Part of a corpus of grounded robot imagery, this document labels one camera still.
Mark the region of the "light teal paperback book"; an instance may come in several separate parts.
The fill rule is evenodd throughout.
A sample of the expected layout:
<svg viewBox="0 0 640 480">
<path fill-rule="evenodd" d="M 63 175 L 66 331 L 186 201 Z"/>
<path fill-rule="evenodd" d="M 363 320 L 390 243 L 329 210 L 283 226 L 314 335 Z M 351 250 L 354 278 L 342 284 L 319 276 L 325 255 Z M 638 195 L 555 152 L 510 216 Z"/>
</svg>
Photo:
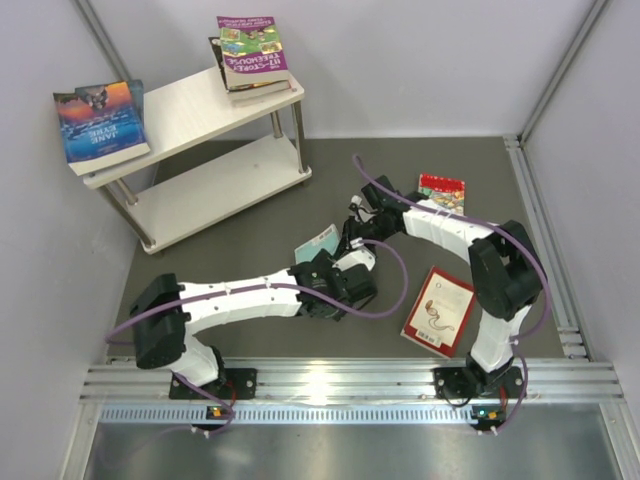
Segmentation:
<svg viewBox="0 0 640 480">
<path fill-rule="evenodd" d="M 294 261 L 296 264 L 311 262 L 321 250 L 326 250 L 330 255 L 333 255 L 339 242 L 338 229 L 335 224 L 330 224 L 320 234 L 294 249 Z"/>
</svg>

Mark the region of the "red Edward Tulane book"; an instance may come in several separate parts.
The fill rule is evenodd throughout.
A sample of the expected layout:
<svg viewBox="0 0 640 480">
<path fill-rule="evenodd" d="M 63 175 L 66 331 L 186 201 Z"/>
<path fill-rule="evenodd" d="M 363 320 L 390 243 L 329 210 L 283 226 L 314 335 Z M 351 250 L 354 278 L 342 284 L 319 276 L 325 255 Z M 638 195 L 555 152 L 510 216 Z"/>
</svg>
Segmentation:
<svg viewBox="0 0 640 480">
<path fill-rule="evenodd" d="M 432 267 L 400 336 L 436 355 L 453 358 L 475 299 L 470 284 Z"/>
</svg>

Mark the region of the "purple storey treehouse book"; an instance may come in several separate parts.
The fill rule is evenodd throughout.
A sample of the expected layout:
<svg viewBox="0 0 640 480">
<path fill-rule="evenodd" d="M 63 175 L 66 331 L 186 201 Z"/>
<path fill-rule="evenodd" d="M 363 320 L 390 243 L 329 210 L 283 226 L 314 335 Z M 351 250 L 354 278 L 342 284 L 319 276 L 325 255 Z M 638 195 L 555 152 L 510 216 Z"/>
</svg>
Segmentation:
<svg viewBox="0 0 640 480">
<path fill-rule="evenodd" d="M 231 89 L 289 80 L 289 68 L 271 16 L 217 16 L 222 66 Z"/>
</svg>

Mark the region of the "black treehouse book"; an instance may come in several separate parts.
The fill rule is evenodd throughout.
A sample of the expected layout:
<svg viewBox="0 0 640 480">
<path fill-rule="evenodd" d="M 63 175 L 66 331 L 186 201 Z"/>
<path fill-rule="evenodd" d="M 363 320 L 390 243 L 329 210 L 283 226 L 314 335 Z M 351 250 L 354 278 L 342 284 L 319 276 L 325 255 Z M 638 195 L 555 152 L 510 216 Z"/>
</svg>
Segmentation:
<svg viewBox="0 0 640 480">
<path fill-rule="evenodd" d="M 219 70 L 224 88 L 226 90 L 226 92 L 228 94 L 231 93 L 231 89 L 228 85 L 228 81 L 227 81 L 227 76 L 226 76 L 226 70 L 225 70 L 225 66 L 224 66 L 224 58 L 223 58 L 223 53 L 222 53 L 222 46 L 221 46 L 221 41 L 219 37 L 209 37 L 208 38 L 208 43 L 209 46 L 211 48 L 212 54 L 214 56 L 215 59 L 215 63 L 217 65 L 217 68 Z"/>
</svg>

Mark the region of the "blue Jane Eyre book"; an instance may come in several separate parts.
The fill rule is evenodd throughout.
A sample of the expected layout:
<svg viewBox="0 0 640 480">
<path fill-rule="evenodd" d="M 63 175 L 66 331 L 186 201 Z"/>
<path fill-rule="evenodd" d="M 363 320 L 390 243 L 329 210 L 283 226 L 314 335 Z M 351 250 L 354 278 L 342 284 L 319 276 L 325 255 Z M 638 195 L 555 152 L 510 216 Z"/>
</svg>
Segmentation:
<svg viewBox="0 0 640 480">
<path fill-rule="evenodd" d="M 67 165 L 91 175 L 151 151 L 144 128 L 144 86 L 136 79 L 54 93 Z"/>
</svg>

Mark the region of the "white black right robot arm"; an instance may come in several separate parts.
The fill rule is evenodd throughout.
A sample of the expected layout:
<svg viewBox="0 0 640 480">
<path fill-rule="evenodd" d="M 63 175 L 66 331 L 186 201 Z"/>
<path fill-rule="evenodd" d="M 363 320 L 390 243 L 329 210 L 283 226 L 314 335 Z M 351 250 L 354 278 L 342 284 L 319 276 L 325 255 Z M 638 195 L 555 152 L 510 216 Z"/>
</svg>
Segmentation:
<svg viewBox="0 0 640 480">
<path fill-rule="evenodd" d="M 469 391 L 490 396 L 512 367 L 514 344 L 540 293 L 548 287 L 525 227 L 510 220 L 502 225 L 472 219 L 443 208 L 419 191 L 401 195 L 386 176 L 361 189 L 370 206 L 354 197 L 344 222 L 336 255 L 355 248 L 354 241 L 385 241 L 403 233 L 429 241 L 464 260 L 481 318 L 463 372 Z"/>
</svg>

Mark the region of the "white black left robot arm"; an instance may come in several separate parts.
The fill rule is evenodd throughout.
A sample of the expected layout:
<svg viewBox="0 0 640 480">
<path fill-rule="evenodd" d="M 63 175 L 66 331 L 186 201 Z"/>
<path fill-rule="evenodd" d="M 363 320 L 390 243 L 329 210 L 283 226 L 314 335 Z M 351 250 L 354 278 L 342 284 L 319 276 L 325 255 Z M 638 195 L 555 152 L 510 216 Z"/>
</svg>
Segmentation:
<svg viewBox="0 0 640 480">
<path fill-rule="evenodd" d="M 266 317 L 339 320 L 345 312 L 299 286 L 353 308 L 377 295 L 372 275 L 376 257 L 360 247 L 335 260 L 325 250 L 311 261 L 261 278 L 212 284 L 180 283 L 173 273 L 156 277 L 131 305 L 136 317 L 162 305 L 214 293 L 214 298 L 158 311 L 132 326 L 136 366 L 168 368 L 185 378 L 205 397 L 225 388 L 226 374 L 218 349 L 196 334 L 216 326 Z"/>
</svg>

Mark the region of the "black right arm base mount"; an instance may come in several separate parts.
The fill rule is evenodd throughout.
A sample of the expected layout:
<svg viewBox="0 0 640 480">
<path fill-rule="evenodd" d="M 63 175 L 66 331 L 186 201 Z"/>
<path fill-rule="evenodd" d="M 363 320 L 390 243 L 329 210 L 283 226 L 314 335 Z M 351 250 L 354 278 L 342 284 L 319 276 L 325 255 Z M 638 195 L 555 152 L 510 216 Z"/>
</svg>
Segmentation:
<svg viewBox="0 0 640 480">
<path fill-rule="evenodd" d="M 433 370 L 435 397 L 454 406 L 472 400 L 517 399 L 523 391 L 524 378 L 518 367 L 509 367 L 497 378 L 483 383 L 466 367 L 439 367 Z"/>
</svg>

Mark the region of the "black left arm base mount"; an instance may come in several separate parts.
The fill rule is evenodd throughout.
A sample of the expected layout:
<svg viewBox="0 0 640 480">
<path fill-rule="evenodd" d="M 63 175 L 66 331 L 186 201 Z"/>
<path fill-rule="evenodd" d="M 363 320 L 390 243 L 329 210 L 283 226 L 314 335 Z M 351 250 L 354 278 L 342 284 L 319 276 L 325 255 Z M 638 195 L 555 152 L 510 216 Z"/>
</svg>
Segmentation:
<svg viewBox="0 0 640 480">
<path fill-rule="evenodd" d="M 201 386 L 203 391 L 217 398 L 227 400 L 252 400 L 256 395 L 258 371 L 255 368 L 229 368 L 225 370 L 222 380 L 216 380 Z M 207 400 L 190 387 L 186 386 L 175 376 L 169 390 L 171 400 Z"/>
</svg>

